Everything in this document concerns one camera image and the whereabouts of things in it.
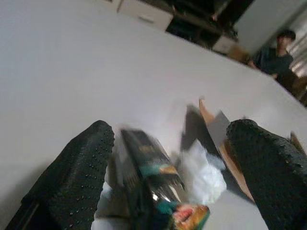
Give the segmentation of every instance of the white table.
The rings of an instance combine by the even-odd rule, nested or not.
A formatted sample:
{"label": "white table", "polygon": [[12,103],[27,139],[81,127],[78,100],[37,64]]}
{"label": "white table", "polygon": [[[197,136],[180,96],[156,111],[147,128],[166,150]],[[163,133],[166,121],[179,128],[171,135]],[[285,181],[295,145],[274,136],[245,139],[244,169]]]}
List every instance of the white table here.
{"label": "white table", "polygon": [[[0,2],[0,228],[68,141],[97,119],[178,150],[186,105],[247,116],[307,147],[307,112],[268,76],[103,9],[99,0]],[[208,229],[265,229],[225,193]]]}

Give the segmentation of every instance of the cardboard piece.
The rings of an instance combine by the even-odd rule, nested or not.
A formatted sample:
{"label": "cardboard piece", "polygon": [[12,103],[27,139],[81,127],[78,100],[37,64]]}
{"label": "cardboard piece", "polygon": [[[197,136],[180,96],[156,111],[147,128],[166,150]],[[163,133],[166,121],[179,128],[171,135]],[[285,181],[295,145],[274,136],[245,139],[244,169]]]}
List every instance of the cardboard piece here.
{"label": "cardboard piece", "polygon": [[[201,116],[203,117],[208,130],[209,127],[210,129],[213,131],[215,130],[221,130],[220,128],[216,128],[218,126],[218,123],[220,126],[225,126],[225,118],[223,118],[223,115],[218,115],[216,118],[219,119],[215,119],[214,115],[212,115],[205,107],[205,105],[203,104],[203,99],[199,100],[199,107],[200,107],[200,112],[201,112]],[[234,178],[236,179],[236,182],[238,183],[240,189],[242,190],[242,192],[248,197],[250,198],[252,201],[254,201],[248,186],[246,184],[244,175],[240,169],[240,166],[238,164],[238,162],[236,161],[234,154],[232,153],[232,149],[231,149],[231,145],[229,143],[229,141],[225,138],[225,140],[221,141],[218,138],[225,138],[225,128],[224,128],[224,133],[220,133],[220,135],[218,135],[217,132],[213,132],[213,141],[214,143],[219,146],[216,146],[217,149],[219,150],[221,157],[223,158],[227,168],[229,169],[229,171],[231,172],[231,174],[234,176]]]}

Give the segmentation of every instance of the white drawer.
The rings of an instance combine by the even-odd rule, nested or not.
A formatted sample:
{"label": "white drawer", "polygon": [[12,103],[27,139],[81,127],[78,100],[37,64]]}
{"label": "white drawer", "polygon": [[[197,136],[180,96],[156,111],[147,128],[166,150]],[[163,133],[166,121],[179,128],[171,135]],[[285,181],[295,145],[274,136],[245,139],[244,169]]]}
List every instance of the white drawer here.
{"label": "white drawer", "polygon": [[173,19],[172,14],[138,0],[123,0],[118,12],[163,31]]}
{"label": "white drawer", "polygon": [[121,0],[99,0],[103,6],[113,11],[117,11]]}

